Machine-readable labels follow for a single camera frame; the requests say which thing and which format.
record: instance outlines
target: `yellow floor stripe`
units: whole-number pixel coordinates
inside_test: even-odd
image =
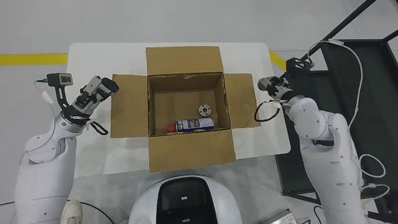
[[[286,71],[286,61],[282,57],[272,51],[269,52],[269,56],[271,57],[271,62],[273,64],[277,65],[283,71]]]
[[[68,54],[12,54],[0,55],[0,67],[3,66],[34,66],[34,65],[66,65]]]

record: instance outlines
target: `white table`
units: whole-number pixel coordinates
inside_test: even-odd
[[[67,72],[73,86],[65,91],[69,101],[93,76],[112,74],[147,75],[146,47],[219,46],[225,73],[251,73],[257,104],[269,100],[257,88],[262,77],[273,76],[267,45],[259,43],[77,43],[69,48]],[[272,116],[275,108],[264,106],[260,118]],[[110,130],[111,99],[102,102],[92,119]],[[283,154],[290,151],[289,137],[282,114],[258,128],[233,129],[237,159]],[[78,137],[75,177],[114,174],[149,169],[148,138],[111,139],[93,129]]]

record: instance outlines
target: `shoe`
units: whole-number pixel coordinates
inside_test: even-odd
[[[78,200],[70,200],[65,204],[61,224],[81,224],[83,220],[83,207]]]

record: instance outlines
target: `cardboard box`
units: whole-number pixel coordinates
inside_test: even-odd
[[[146,55],[147,76],[113,75],[120,90],[111,138],[149,137],[151,172],[235,162],[232,129],[259,126],[251,74],[223,73],[219,47],[147,48]],[[167,134],[177,120],[202,118],[202,104],[212,109],[214,130]]]

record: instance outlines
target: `concrete floor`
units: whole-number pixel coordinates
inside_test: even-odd
[[[66,53],[74,42],[264,42],[284,58],[301,56],[364,0],[0,0],[0,54]],[[379,0],[338,37],[380,38],[398,26],[397,7]],[[391,42],[398,50],[398,40]],[[321,56],[317,68],[326,69]],[[0,203],[13,200],[25,142],[48,130],[50,111],[32,85],[66,66],[0,67]],[[137,196],[170,175],[209,175],[227,185],[245,223],[290,208],[299,223],[315,222],[312,204],[281,197],[274,157],[227,166],[150,174],[148,171],[75,180],[71,197],[92,203],[117,223]],[[109,223],[84,207],[83,223]],[[9,223],[12,205],[0,208]]]

